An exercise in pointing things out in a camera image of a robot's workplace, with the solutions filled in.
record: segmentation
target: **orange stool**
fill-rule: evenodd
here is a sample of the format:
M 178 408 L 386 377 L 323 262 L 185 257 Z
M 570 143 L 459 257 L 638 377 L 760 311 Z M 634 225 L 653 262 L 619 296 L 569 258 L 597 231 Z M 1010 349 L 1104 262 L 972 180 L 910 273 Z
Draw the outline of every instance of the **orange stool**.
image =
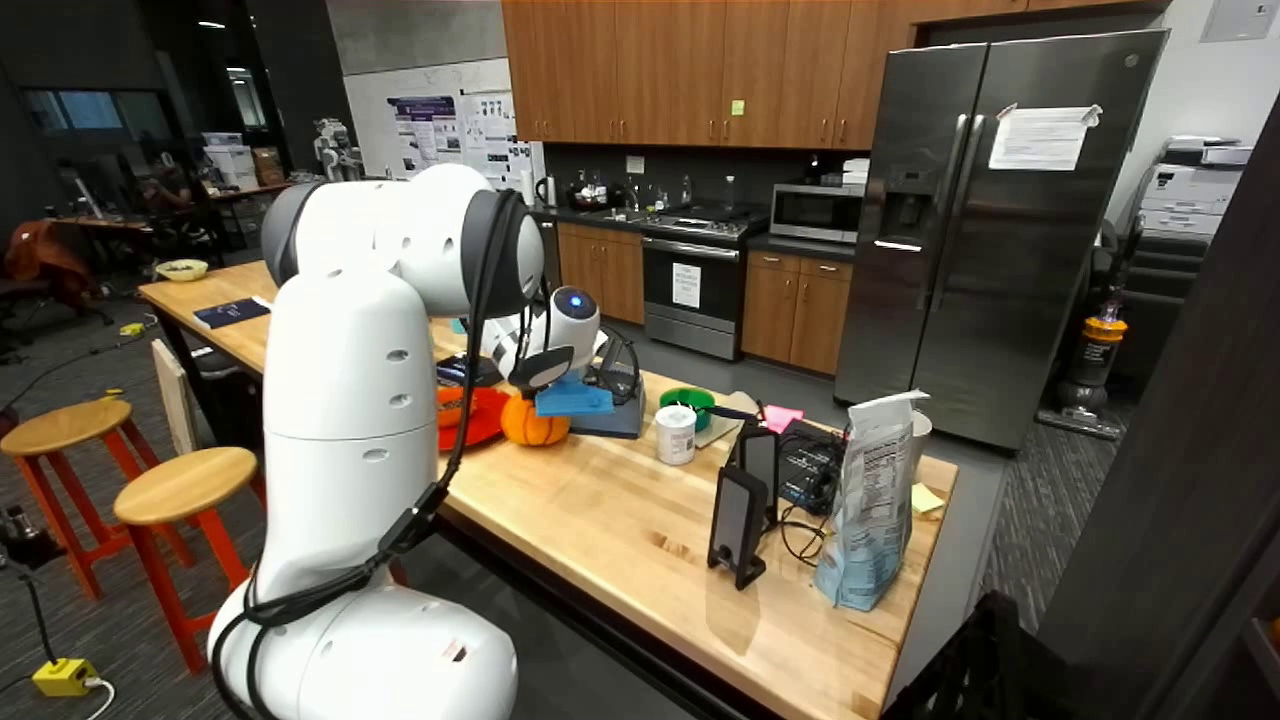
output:
M 211 611 L 191 614 L 185 609 L 165 567 L 165 554 L 156 548 L 156 526 L 195 518 L 195 526 L 211 548 L 214 567 L 225 572 L 227 586 L 236 586 L 249 574 L 249 567 L 225 518 L 214 514 L 214 504 L 227 499 L 236 488 L 242 488 L 251 475 L 254 475 L 254 456 L 249 447 L 199 447 L 146 467 L 144 475 L 123 482 L 123 491 L 117 494 L 117 514 L 123 518 L 130 548 L 144 561 L 165 623 L 191 673 L 204 669 L 199 635 L 207 633 Z
M 98 598 L 98 583 L 94 583 L 94 565 L 117 554 L 128 537 L 112 532 L 90 499 L 83 494 L 83 482 L 76 475 L 76 467 L 67 462 L 67 447 L 87 443 L 87 439 L 103 439 L 109 456 L 117 460 L 120 475 L 130 479 L 144 467 L 156 462 L 150 443 L 137 433 L 130 423 L 130 408 L 120 397 L 98 397 L 87 403 L 73 403 L 73 408 L 56 408 L 43 417 L 30 417 L 23 423 L 16 423 L 3 439 L 0 453 L 16 460 L 16 472 L 29 479 L 43 518 L 52 525 L 52 537 L 65 545 L 65 552 L 73 554 L 73 572 L 78 581 L 78 586 Z M 43 472 L 43 462 L 52 467 L 52 475 L 60 479 L 65 494 L 76 504 L 78 525 L 87 526 L 90 545 L 78 545 L 65 504 L 56 499 L 56 488 Z

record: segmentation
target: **gray floor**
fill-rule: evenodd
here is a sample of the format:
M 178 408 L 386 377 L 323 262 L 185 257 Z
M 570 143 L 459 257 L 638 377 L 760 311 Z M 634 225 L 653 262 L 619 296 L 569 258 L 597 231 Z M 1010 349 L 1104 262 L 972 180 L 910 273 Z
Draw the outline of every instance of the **gray floor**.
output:
M 130 300 L 103 300 L 103 306 L 112 323 L 67 314 L 52 304 L 18 306 L 7 328 L 29 342 L 0 366 L 0 403 L 30 381 L 34 386 L 16 400 L 18 417 L 120 386 L 137 403 L 144 437 L 166 453 L 156 381 L 146 366 L 146 335 L 156 335 L 156 323 L 146 306 Z M 120 323 L 128 320 L 141 320 L 144 335 L 123 341 Z M 685 377 L 705 386 L 742 386 L 760 400 L 802 408 L 829 423 L 838 420 L 831 384 L 818 377 L 760 360 L 717 363 L 638 335 L 634 342 L 643 366 Z M 959 462 L 962 491 L 953 504 L 940 554 L 925 581 L 900 681 L 909 681 L 947 639 L 982 586 L 999 586 L 1019 598 L 1024 623 L 1034 626 L 1110 460 L 1110 443 L 1039 423 L 1019 456 L 982 453 L 945 437 L 932 437 L 927 453 Z M 109 509 L 120 479 L 109 472 L 103 456 L 76 453 L 73 460 L 76 467 L 87 467 L 90 494 Z M 0 462 L 0 504 L 12 499 L 30 509 L 12 462 Z M 251 554 L 260 545 L 260 509 L 251 494 L 236 499 L 231 526 Z M 191 598 L 214 598 L 214 583 L 204 572 L 211 572 L 211 565 L 195 565 L 186 572 Z M 554 623 L 545 609 L 529 602 L 442 540 L 416 548 L 405 574 L 416 586 L 452 597 L 510 633 L 518 649 L 516 715 L 689 715 L 607 651 Z M 120 698 L 109 715 L 227 715 L 207 677 L 186 677 L 174 665 L 171 639 L 156 623 L 156 602 L 141 583 L 130 554 L 103 567 L 103 602 L 87 602 L 65 565 L 39 567 L 34 583 L 56 651 L 87 654 L 109 681 L 117 681 Z M 7 572 L 0 572 L 0 602 L 0 715 L 87 715 L 94 695 L 39 698 L 23 688 L 29 673 L 39 665 L 39 639 L 29 598 Z

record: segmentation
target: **wooden table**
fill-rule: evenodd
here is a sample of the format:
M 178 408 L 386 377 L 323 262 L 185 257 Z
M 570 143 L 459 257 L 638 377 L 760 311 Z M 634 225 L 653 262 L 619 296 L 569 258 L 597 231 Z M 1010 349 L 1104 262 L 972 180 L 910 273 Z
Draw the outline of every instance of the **wooden table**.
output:
M 195 285 L 144 285 L 141 296 L 239 363 L 263 366 L 266 320 L 214 332 L 191 320 L 204 304 L 271 296 L 263 262 L 218 266 Z M 433 323 L 433 335 L 437 350 L 459 349 L 449 323 Z M 673 384 L 643 373 L 648 408 Z M 462 460 L 449 509 L 767 711 L 878 715 L 947 509 L 915 514 L 904 572 L 876 611 L 831 609 L 775 532 L 760 545 L 767 572 L 735 591 L 708 572 L 729 443 L 717 439 L 685 467 L 654 462 L 653 433 L 569 437 L 554 447 L 491 443 Z M 957 467 L 925 456 L 921 479 L 953 494 Z

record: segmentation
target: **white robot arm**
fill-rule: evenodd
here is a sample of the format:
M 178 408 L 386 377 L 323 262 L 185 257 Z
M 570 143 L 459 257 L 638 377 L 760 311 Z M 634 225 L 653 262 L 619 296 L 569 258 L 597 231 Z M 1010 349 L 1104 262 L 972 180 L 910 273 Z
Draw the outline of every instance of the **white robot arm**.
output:
M 459 162 L 289 189 L 263 251 L 281 285 L 263 360 L 266 540 L 207 633 L 225 698 L 303 720 L 508 715 L 510 639 L 397 583 L 383 561 L 442 499 L 427 311 L 485 320 L 522 304 L 540 285 L 522 204 Z

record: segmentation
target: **refrigerator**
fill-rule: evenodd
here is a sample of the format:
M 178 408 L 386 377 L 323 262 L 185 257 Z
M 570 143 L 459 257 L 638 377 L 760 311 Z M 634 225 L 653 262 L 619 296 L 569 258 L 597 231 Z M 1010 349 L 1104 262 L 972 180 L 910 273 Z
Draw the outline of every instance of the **refrigerator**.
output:
M 1159 49 L 1090 31 L 887 57 L 836 400 L 925 386 L 936 433 L 1019 447 Z

